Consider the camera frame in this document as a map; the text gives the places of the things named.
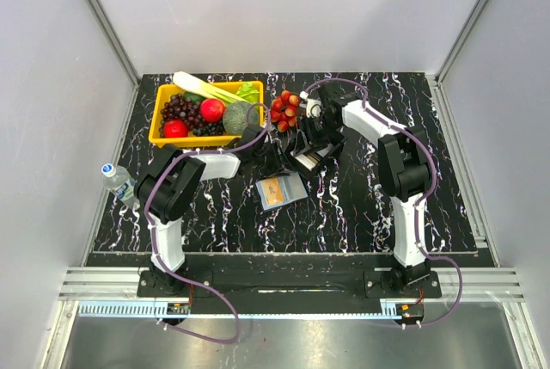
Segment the brown credit card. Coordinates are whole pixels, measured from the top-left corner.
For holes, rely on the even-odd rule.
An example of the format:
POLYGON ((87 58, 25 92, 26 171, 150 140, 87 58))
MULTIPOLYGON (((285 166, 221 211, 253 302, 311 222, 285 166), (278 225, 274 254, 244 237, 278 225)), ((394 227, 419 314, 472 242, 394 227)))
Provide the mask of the brown credit card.
POLYGON ((281 206, 285 203, 283 189, 277 177, 260 180, 256 186, 261 204, 265 210, 281 206))

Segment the black card holder wallet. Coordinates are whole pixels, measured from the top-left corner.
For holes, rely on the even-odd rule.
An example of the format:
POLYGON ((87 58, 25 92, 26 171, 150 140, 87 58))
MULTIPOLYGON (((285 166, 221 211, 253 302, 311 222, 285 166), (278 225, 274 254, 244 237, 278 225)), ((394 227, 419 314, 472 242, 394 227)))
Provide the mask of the black card holder wallet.
POLYGON ((308 196, 308 193, 302 181, 302 177, 298 173, 292 172, 290 175, 278 175, 274 177, 277 177, 280 180, 284 193, 285 203, 281 206, 286 206, 292 202, 305 199, 308 196))

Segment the black card box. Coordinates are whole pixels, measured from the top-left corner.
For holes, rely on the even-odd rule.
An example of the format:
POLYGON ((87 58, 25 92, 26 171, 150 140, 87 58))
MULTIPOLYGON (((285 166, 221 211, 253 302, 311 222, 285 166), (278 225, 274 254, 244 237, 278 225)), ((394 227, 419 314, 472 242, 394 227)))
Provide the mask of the black card box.
POLYGON ((296 171, 305 181, 311 180, 325 169, 338 162, 345 145, 342 138, 337 143, 329 143, 325 148, 316 151, 305 151, 299 155, 290 152, 287 156, 291 168, 296 171))

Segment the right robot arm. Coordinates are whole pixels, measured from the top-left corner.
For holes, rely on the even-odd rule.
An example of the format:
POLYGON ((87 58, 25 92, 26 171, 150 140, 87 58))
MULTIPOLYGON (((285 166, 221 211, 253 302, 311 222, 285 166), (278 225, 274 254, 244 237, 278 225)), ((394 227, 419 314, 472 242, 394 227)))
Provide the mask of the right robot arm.
POLYGON ((362 100, 322 103, 308 99, 299 126, 312 149, 327 147, 342 127, 361 134, 376 147, 379 182, 393 206, 393 253, 398 262, 386 281, 397 294, 413 295, 431 272, 425 246, 425 205, 437 179, 425 135, 389 119, 362 100))

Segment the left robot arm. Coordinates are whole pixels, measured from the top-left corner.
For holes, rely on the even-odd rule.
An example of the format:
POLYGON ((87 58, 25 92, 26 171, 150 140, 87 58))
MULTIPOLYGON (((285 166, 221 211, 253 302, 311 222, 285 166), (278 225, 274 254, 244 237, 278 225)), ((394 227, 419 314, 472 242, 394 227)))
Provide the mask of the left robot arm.
POLYGON ((181 219, 201 182, 248 172, 270 177, 284 173, 288 165, 282 147, 258 125, 248 126, 241 137, 218 149, 163 146, 134 189, 150 229, 149 273, 158 288, 168 296, 185 289, 181 219))

